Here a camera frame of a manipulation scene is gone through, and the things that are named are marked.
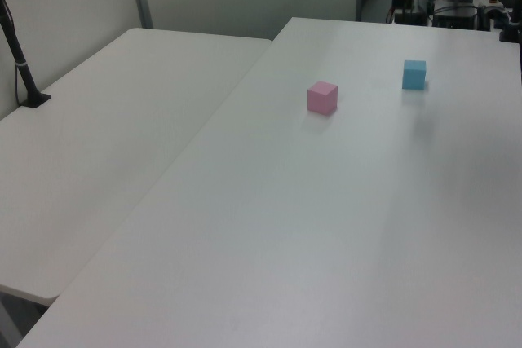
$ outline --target floor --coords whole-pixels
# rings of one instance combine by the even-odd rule
[[[46,307],[0,293],[0,348],[15,348]]]
[[[362,0],[361,21],[384,24],[392,0]]]

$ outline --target cable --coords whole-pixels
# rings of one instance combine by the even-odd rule
[[[20,107],[20,100],[18,99],[18,67],[15,64],[15,98],[16,104]]]
[[[13,19],[13,15],[11,14],[11,9],[9,8],[9,5],[7,4],[6,0],[2,0],[2,3],[7,10],[7,14],[9,15],[9,21],[11,22],[13,30],[15,30],[15,20]],[[16,104],[19,107],[20,99],[18,98],[18,66],[16,65],[16,62],[15,62],[15,99],[16,99]]]
[[[439,12],[457,10],[457,9],[460,9],[460,8],[475,8],[476,10],[479,9],[479,7],[472,6],[472,5],[469,5],[469,6],[446,6],[446,7],[441,7],[441,8],[437,8],[436,10],[434,10],[433,11],[433,15],[435,15],[435,14],[437,14]]]
[[[388,10],[388,13],[386,15],[386,23],[390,24],[393,22],[393,16],[395,15],[395,8],[391,7],[390,10]]]
[[[13,30],[15,30],[15,20],[13,20],[13,15],[11,14],[11,9],[9,8],[9,5],[7,4],[6,0],[2,0],[2,3],[6,7],[7,14],[9,14],[9,20],[11,21],[11,24],[13,26]]]

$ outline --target black stand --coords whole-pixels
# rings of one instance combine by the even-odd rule
[[[37,108],[51,98],[48,94],[43,94],[36,88],[33,76],[29,71],[29,66],[25,61],[24,52],[20,47],[18,38],[15,33],[15,26],[12,23],[9,11],[7,10],[6,0],[0,0],[0,24],[4,34],[6,35],[7,43],[11,49],[11,53],[15,58],[16,67],[20,71],[25,88],[27,89],[27,100],[21,103],[21,106],[28,108]]]

